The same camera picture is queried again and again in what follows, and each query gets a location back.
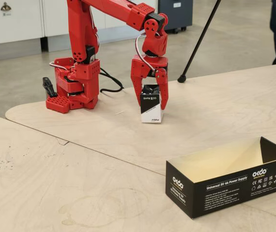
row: plywood surface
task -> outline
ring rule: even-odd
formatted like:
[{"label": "plywood surface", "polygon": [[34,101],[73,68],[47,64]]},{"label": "plywood surface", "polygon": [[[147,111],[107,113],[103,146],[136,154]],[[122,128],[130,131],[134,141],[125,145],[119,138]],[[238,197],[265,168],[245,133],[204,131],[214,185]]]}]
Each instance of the plywood surface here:
[{"label": "plywood surface", "polygon": [[132,88],[100,94],[94,110],[16,106],[14,122],[165,174],[165,161],[242,138],[276,142],[276,65],[169,82],[160,125],[142,124]]},{"label": "plywood surface", "polygon": [[162,175],[0,119],[0,232],[274,232],[246,205],[191,220]]}]

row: cabinet drawer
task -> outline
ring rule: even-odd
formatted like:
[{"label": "cabinet drawer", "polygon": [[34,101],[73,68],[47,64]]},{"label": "cabinet drawer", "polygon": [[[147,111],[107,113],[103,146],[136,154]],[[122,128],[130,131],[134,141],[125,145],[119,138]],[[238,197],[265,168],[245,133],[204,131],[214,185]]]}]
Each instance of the cabinet drawer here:
[{"label": "cabinet drawer", "polygon": [[[0,43],[43,36],[39,0],[5,0],[10,11],[0,10]],[[0,0],[0,9],[4,0]]]}]

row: black box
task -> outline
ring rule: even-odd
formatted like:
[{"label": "black box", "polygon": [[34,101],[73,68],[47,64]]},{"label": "black box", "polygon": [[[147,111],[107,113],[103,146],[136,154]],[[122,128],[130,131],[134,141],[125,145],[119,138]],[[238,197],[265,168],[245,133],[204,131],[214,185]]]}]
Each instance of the black box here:
[{"label": "black box", "polygon": [[161,94],[159,85],[145,85],[140,94],[141,121],[144,123],[161,123]]},{"label": "black box", "polygon": [[166,194],[191,218],[276,192],[276,144],[264,137],[166,163]]}]

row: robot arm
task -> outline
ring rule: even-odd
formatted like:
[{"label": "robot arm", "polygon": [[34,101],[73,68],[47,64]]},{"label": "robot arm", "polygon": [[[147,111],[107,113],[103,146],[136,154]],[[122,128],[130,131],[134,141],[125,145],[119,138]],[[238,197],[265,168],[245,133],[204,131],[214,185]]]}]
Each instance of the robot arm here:
[{"label": "robot arm", "polygon": [[160,85],[162,109],[168,100],[167,34],[164,26],[168,19],[164,14],[154,13],[155,9],[144,4],[134,4],[129,0],[67,0],[69,36],[73,58],[58,58],[54,61],[57,96],[50,96],[46,106],[62,113],[70,109],[93,109],[98,101],[100,62],[95,58],[99,49],[97,28],[91,6],[126,22],[127,25],[145,33],[141,55],[136,40],[136,55],[132,60],[131,79],[140,104],[142,79],[156,78]]},{"label": "robot arm", "polygon": [[147,28],[158,31],[158,36],[162,40],[150,35],[151,38],[146,38],[143,51],[150,51],[158,56],[162,56],[166,51],[166,47],[162,49],[161,45],[167,42],[167,35],[161,31],[168,19],[165,15],[155,14],[155,9],[144,3],[136,5],[128,0],[67,0],[67,4],[69,35],[73,57],[77,62],[83,62],[87,58],[86,46],[94,46],[95,52],[98,51],[97,28],[94,25],[90,6],[139,31],[144,29],[144,23],[147,20],[152,19],[150,24],[152,28]]}]

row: black tripod leg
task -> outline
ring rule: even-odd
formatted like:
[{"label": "black tripod leg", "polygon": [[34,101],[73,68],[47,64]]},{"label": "black tripod leg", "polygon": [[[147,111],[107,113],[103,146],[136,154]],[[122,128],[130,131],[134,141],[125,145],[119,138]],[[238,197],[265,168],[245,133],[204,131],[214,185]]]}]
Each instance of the black tripod leg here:
[{"label": "black tripod leg", "polygon": [[200,38],[198,39],[198,42],[197,42],[197,44],[196,44],[196,46],[194,48],[194,51],[193,51],[193,53],[192,53],[192,55],[190,57],[190,60],[188,61],[188,63],[186,65],[185,70],[183,71],[182,75],[178,78],[178,82],[180,82],[180,83],[185,82],[187,70],[189,69],[189,67],[190,67],[190,65],[191,65],[191,63],[192,63],[192,61],[194,59],[194,56],[197,53],[197,50],[198,50],[198,48],[199,48],[199,46],[201,44],[201,41],[203,40],[203,38],[204,38],[204,36],[205,36],[205,34],[206,34],[207,30],[208,30],[208,27],[209,27],[209,25],[210,25],[210,23],[211,23],[214,15],[215,15],[216,11],[217,11],[217,8],[218,8],[220,2],[221,2],[221,0],[217,0],[216,1],[214,9],[212,10],[212,12],[211,12],[211,14],[209,16],[209,19],[208,19],[208,21],[207,21],[207,23],[206,23],[206,25],[204,27],[204,30],[202,31],[202,33],[200,35]]}]

